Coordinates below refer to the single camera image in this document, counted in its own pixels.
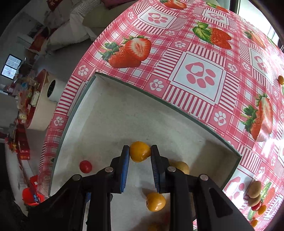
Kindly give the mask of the yellow cherry tomato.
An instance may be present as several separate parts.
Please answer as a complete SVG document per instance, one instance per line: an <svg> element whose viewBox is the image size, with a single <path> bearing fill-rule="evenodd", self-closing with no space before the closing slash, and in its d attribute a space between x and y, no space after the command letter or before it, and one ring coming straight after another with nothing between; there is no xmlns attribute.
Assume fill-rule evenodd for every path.
<svg viewBox="0 0 284 231"><path fill-rule="evenodd" d="M151 148L142 141L135 141L130 146L130 157L132 161L140 163L151 156Z"/></svg>
<svg viewBox="0 0 284 231"><path fill-rule="evenodd" d="M166 205L166 199L162 194L151 192L146 196L146 206L151 212L158 212Z"/></svg>
<svg viewBox="0 0 284 231"><path fill-rule="evenodd" d="M258 224L258 220L257 219L253 219L253 220L251 220L251 226L254 228L254 227L256 227L256 225Z"/></svg>

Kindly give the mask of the brown longan in tray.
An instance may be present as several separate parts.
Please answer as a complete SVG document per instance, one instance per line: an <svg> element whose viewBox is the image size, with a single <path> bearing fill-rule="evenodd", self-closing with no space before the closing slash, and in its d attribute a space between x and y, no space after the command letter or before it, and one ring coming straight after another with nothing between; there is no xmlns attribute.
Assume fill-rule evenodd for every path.
<svg viewBox="0 0 284 231"><path fill-rule="evenodd" d="M190 174L189 166L183 161L170 161L170 165L181 170L184 174Z"/></svg>

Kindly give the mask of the small red cherry tomato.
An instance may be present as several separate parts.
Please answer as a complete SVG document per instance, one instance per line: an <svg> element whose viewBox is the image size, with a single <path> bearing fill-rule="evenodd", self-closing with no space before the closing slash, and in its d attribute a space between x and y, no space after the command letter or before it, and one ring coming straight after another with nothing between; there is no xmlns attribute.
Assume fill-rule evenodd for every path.
<svg viewBox="0 0 284 231"><path fill-rule="evenodd" d="M87 160L83 160L79 164L79 169L82 173L88 174L92 171L92 164Z"/></svg>

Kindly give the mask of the white shallow tray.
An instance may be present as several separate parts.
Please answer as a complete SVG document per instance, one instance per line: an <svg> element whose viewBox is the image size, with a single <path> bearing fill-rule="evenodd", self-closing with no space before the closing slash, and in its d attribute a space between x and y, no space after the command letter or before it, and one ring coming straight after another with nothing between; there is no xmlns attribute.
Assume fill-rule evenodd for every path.
<svg viewBox="0 0 284 231"><path fill-rule="evenodd" d="M91 162L96 173L135 141L157 145L162 156L185 162L191 175L206 174L220 187L240 160L233 146L192 117L125 83L96 75L66 125L50 193L79 173L82 160Z"/></svg>

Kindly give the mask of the brown kiwi berry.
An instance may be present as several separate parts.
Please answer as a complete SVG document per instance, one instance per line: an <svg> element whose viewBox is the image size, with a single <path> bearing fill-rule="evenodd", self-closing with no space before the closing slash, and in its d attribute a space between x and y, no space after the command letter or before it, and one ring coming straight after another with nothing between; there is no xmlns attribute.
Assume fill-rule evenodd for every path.
<svg viewBox="0 0 284 231"><path fill-rule="evenodd" d="M260 181L254 181L249 186L247 195L250 198L256 198L260 195L260 192L261 192L261 182Z"/></svg>
<svg viewBox="0 0 284 231"><path fill-rule="evenodd" d="M255 198L251 198L249 197L248 198L248 202L247 202L247 205L249 207L254 207L255 205L257 205L259 202L260 202L260 199L261 199L261 194L259 194L257 197Z"/></svg>

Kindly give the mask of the orange cherry tomato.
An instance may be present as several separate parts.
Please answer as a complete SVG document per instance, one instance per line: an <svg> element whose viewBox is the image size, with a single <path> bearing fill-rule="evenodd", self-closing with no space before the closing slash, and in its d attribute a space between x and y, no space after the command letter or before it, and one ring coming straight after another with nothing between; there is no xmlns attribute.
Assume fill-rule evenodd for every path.
<svg viewBox="0 0 284 231"><path fill-rule="evenodd" d="M258 215L262 215L267 209L266 205L262 205L258 210Z"/></svg>
<svg viewBox="0 0 284 231"><path fill-rule="evenodd" d="M278 82L280 85L284 85L284 77L283 76L278 76Z"/></svg>

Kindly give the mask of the white cylindrical device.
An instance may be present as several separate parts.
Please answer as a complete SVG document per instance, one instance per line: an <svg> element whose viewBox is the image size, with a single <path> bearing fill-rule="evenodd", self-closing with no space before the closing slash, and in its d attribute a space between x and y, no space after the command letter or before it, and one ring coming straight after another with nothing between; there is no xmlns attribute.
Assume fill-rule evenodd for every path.
<svg viewBox="0 0 284 231"><path fill-rule="evenodd" d="M63 82L58 79L52 80L48 86L47 98L50 101L55 101L58 103L61 98L61 95L63 94L65 86L66 86L66 82Z"/></svg>

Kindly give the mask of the strawberry pattern pink tablecloth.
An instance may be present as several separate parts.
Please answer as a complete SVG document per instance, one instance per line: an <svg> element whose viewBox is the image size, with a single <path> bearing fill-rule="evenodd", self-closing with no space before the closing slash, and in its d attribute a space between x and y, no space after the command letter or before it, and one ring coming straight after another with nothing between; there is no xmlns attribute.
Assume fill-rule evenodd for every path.
<svg viewBox="0 0 284 231"><path fill-rule="evenodd" d="M47 129L39 192L71 111L99 72L169 103L215 131L240 154L224 190L255 230L266 230L283 202L283 53L235 13L204 1L138 1L99 35L74 69ZM247 205L261 182L262 215Z"/></svg>

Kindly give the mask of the orange cherry tomato far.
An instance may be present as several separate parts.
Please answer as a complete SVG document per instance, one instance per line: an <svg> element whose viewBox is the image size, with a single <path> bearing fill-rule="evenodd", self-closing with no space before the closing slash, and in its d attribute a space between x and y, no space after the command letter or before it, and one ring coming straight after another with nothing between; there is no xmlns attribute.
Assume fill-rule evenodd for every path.
<svg viewBox="0 0 284 231"><path fill-rule="evenodd" d="M284 77L283 76L278 76L278 82L280 85L284 85Z"/></svg>

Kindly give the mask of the olive green sofa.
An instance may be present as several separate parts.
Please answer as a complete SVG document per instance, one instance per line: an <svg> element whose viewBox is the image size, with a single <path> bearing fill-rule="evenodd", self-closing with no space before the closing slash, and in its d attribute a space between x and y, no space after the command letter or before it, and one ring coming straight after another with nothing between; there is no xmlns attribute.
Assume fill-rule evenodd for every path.
<svg viewBox="0 0 284 231"><path fill-rule="evenodd" d="M114 19L136 2L137 1L128 1L112 8L106 8L103 3L100 3L83 19L82 24L86 30L86 35L83 37L83 40L90 39L94 41Z"/></svg>

